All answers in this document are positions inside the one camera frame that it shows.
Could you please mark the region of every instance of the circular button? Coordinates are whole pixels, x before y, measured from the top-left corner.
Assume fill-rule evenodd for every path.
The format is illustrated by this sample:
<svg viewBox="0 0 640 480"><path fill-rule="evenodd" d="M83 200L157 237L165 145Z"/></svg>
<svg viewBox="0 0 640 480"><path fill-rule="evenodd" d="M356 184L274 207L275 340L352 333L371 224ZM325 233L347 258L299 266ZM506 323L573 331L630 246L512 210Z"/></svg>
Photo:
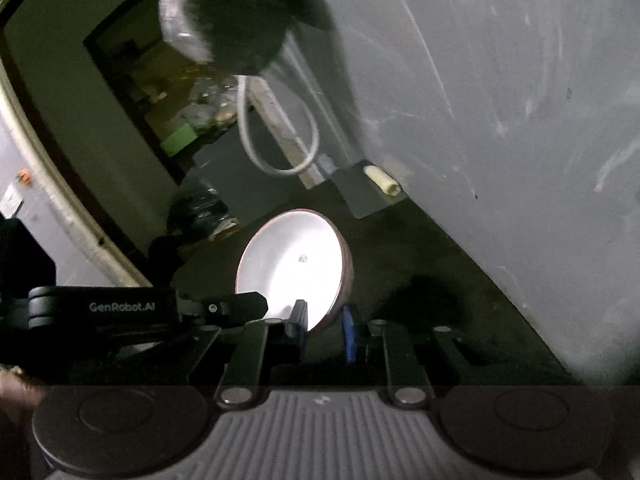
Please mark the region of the circular button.
<svg viewBox="0 0 640 480"><path fill-rule="evenodd" d="M400 388L395 393L396 400L401 404L419 404L427 398L427 394L420 388L414 388L408 386L406 388Z"/></svg>
<svg viewBox="0 0 640 480"><path fill-rule="evenodd" d="M541 390L513 390L495 399L495 414L514 428L529 431L551 430L569 416L564 400Z"/></svg>
<svg viewBox="0 0 640 480"><path fill-rule="evenodd" d="M55 469L130 478L187 455L208 419L192 386L57 386L36 408L33 434Z"/></svg>
<svg viewBox="0 0 640 480"><path fill-rule="evenodd" d="M244 404L249 402L252 396L250 389L238 386L227 388L220 394L220 398L225 404Z"/></svg>
<svg viewBox="0 0 640 480"><path fill-rule="evenodd" d="M144 392L133 388L114 388L87 397L78 415L94 431L118 433L140 426L153 412L154 402Z"/></svg>

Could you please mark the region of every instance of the finger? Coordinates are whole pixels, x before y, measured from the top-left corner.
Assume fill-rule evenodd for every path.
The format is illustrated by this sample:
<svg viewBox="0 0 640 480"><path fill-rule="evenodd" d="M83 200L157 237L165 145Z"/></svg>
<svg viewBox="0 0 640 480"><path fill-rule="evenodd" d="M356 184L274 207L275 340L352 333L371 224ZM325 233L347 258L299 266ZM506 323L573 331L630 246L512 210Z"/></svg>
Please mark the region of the finger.
<svg viewBox="0 0 640 480"><path fill-rule="evenodd" d="M0 371L0 410L19 426L24 416L31 413L44 396L42 387L28 382L22 376Z"/></svg>

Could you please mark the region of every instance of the dark floor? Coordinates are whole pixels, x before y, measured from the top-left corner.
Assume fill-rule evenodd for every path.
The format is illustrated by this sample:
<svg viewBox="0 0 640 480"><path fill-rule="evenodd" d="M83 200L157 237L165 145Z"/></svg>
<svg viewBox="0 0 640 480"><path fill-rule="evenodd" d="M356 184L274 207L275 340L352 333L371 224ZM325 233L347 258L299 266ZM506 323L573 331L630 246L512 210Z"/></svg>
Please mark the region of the dark floor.
<svg viewBox="0 0 640 480"><path fill-rule="evenodd" d="M209 244L178 270L173 285L193 298L231 294L244 247L273 216L294 208L327 216L353 255L350 304L363 319L404 322L412 332L449 325L540 365L558 366L544 342L484 272L415 203L406 199L355 219L327 182L226 240ZM339 323L310 338L308 358L340 352Z"/></svg>

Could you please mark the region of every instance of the orange clip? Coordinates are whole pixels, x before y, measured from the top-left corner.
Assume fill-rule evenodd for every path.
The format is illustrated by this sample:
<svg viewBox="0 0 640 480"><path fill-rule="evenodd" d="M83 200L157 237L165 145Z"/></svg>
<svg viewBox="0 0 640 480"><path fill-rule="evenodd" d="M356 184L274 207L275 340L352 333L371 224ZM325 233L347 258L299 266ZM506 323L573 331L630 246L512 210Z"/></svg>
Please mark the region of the orange clip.
<svg viewBox="0 0 640 480"><path fill-rule="evenodd" d="M20 168L20 170L18 170L16 179L20 184L26 187L31 187L31 184L33 183L31 179L31 171L29 171L27 168Z"/></svg>

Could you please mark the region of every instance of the green object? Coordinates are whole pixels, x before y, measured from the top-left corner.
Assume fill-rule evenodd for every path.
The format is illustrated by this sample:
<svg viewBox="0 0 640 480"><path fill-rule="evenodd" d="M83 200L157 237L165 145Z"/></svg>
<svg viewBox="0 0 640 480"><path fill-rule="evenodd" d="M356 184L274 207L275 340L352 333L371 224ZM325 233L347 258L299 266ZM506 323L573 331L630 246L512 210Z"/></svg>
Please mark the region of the green object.
<svg viewBox="0 0 640 480"><path fill-rule="evenodd" d="M193 131L191 125L186 123L163 140L160 146L167 155L174 156L197 138L198 135Z"/></svg>

